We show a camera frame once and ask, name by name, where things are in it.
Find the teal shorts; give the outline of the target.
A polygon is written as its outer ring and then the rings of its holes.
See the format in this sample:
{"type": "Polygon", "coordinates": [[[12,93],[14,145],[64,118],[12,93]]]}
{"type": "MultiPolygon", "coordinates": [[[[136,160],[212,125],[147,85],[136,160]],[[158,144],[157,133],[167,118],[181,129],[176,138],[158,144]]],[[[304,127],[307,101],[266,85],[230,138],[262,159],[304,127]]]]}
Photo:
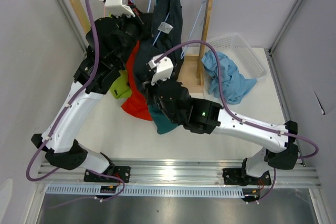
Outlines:
{"type": "Polygon", "coordinates": [[[148,110],[159,135],[166,134],[178,127],[177,124],[172,123],[156,106],[148,105],[148,110]]]}

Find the orange shorts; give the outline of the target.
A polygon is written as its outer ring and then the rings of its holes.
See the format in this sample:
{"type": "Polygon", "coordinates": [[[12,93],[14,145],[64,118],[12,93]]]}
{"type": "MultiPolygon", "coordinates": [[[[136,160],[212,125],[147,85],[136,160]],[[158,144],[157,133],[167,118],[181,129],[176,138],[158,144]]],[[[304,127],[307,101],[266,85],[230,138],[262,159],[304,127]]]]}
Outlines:
{"type": "Polygon", "coordinates": [[[145,98],[137,90],[137,86],[135,84],[135,79],[133,76],[133,67],[134,67],[137,52],[139,50],[139,45],[140,45],[140,41],[138,40],[126,63],[126,70],[128,72],[128,83],[132,91],[132,94],[124,102],[124,104],[121,107],[126,113],[128,113],[129,115],[135,118],[146,120],[146,121],[153,121],[151,114],[149,112],[148,106],[146,104],[145,98]]]}

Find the dark navy shorts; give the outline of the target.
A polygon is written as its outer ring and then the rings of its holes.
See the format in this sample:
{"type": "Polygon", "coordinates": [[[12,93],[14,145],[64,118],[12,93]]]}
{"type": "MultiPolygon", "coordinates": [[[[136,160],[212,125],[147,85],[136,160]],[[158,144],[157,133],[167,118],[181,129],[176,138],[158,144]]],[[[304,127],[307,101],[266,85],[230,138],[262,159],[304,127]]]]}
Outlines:
{"type": "Polygon", "coordinates": [[[173,14],[169,16],[167,22],[162,22],[159,28],[167,28],[168,31],[162,30],[154,46],[152,46],[151,44],[151,42],[153,41],[153,37],[147,40],[140,41],[139,50],[135,58],[133,76],[135,79],[137,90],[142,95],[144,95],[143,83],[149,81],[149,78],[147,78],[147,74],[149,73],[149,67],[147,66],[147,63],[152,59],[152,57],[163,54],[181,43],[183,17],[182,5],[180,0],[176,0],[173,14]]]}

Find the light blue shorts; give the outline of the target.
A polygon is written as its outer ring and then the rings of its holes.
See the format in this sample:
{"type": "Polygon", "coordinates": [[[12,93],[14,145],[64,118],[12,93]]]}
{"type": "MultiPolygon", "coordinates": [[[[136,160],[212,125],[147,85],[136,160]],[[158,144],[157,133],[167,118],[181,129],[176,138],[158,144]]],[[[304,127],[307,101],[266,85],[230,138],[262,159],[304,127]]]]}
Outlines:
{"type": "Polygon", "coordinates": [[[225,54],[207,51],[202,58],[205,72],[210,81],[206,88],[208,94],[219,99],[220,94],[224,96],[226,103],[236,105],[256,85],[256,79],[246,79],[238,70],[236,64],[225,54]]]}

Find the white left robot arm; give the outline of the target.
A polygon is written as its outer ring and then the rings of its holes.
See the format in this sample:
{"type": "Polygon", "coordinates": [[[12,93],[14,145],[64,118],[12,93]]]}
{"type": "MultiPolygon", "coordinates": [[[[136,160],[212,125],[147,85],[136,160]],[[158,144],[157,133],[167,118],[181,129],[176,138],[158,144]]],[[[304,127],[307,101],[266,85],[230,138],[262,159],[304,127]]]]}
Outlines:
{"type": "Polygon", "coordinates": [[[102,153],[83,147],[76,139],[86,117],[107,94],[125,69],[128,58],[143,37],[150,37],[139,16],[99,18],[86,34],[87,56],[75,72],[69,94],[49,128],[34,134],[32,143],[56,168],[84,168],[95,172],[102,181],[114,176],[112,161],[102,153]]]}

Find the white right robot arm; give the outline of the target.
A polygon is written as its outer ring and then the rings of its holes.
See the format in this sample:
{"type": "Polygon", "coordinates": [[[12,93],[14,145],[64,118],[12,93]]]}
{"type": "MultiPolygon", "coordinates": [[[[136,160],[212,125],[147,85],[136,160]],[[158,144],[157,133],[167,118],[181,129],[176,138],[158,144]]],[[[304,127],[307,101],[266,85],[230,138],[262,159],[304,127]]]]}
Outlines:
{"type": "Polygon", "coordinates": [[[298,160],[298,146],[291,136],[297,129],[295,122],[270,125],[231,113],[219,103],[191,97],[176,80],[146,81],[142,86],[146,101],[170,122],[192,133],[228,135],[260,145],[259,152],[242,162],[239,176],[244,183],[253,183],[272,168],[294,168],[298,160]]]}

